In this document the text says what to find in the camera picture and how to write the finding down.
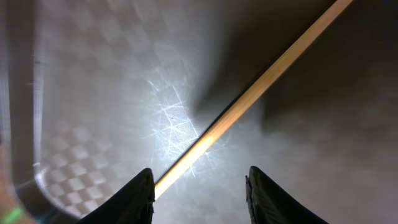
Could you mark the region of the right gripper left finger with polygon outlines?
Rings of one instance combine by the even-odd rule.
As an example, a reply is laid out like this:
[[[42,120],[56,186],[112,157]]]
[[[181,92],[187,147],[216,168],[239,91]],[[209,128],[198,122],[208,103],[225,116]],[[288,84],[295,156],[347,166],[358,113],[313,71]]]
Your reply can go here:
[[[145,168],[78,224],[151,224],[154,202],[154,176]]]

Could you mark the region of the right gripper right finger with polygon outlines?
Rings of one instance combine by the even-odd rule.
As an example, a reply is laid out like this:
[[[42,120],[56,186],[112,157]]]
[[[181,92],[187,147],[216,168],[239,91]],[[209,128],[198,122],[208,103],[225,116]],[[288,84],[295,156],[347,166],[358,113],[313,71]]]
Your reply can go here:
[[[327,224],[277,185],[260,168],[251,166],[246,179],[246,203],[252,224]]]

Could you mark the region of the wooden chopstick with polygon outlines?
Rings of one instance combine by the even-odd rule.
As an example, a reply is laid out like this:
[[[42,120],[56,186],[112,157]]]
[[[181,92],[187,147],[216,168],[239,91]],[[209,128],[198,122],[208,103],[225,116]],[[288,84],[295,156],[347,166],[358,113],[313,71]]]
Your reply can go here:
[[[353,0],[336,0],[179,158],[155,184],[158,199],[312,45]]]

